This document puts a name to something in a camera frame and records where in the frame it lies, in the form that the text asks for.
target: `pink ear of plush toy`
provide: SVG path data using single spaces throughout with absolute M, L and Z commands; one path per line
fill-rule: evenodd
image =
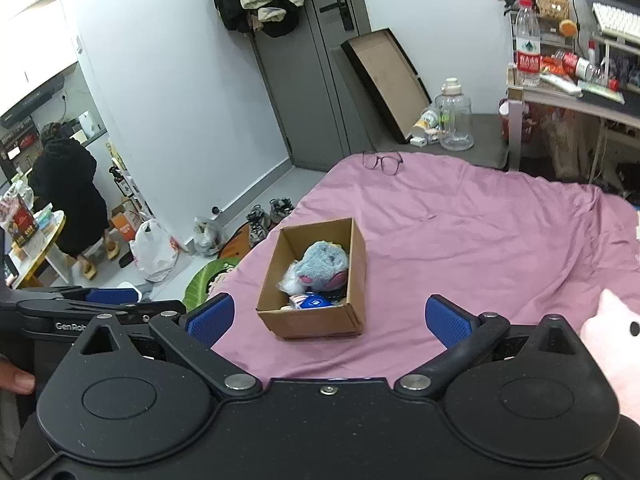
M 618 396 L 620 413 L 640 424 L 640 315 L 606 288 L 580 338 Z

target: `bed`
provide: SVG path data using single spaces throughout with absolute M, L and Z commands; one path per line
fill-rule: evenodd
M 444 350 L 424 305 L 441 294 L 480 314 L 535 324 L 556 312 L 574 329 L 608 287 L 638 312 L 635 210 L 595 186 L 403 154 L 396 176 L 353 155 L 337 164 L 281 224 L 353 216 L 367 244 L 367 319 L 355 338 L 284 341 L 255 312 L 275 232 L 214 294 L 236 304 L 213 349 L 265 383 L 269 378 L 398 377 Z

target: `metal bolt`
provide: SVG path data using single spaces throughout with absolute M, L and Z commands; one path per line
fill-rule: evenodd
M 255 386 L 255 377 L 249 374 L 229 375 L 225 379 L 225 386 L 231 390 L 248 390 Z
M 323 395 L 335 395 L 338 393 L 338 388 L 336 386 L 322 386 L 320 393 Z
M 405 390 L 420 392 L 431 386 L 431 379 L 422 374 L 409 374 L 400 379 L 400 386 Z

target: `yellow slipper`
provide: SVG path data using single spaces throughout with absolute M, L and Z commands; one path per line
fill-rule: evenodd
M 94 264 L 91 264 L 88 269 L 83 270 L 82 273 L 84 274 L 86 279 L 91 281 L 95 278 L 95 275 L 98 274 L 98 269 L 95 268 Z
M 120 254 L 120 244 L 114 240 L 113 241 L 113 249 L 110 251 L 107 248 L 107 258 L 109 259 L 109 261 L 114 260 L 114 259 L 116 259 L 118 254 Z

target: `keyboard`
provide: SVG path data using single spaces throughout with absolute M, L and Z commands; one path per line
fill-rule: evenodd
M 640 44 L 640 16 L 637 14 L 597 2 L 593 3 L 593 13 L 603 34 Z

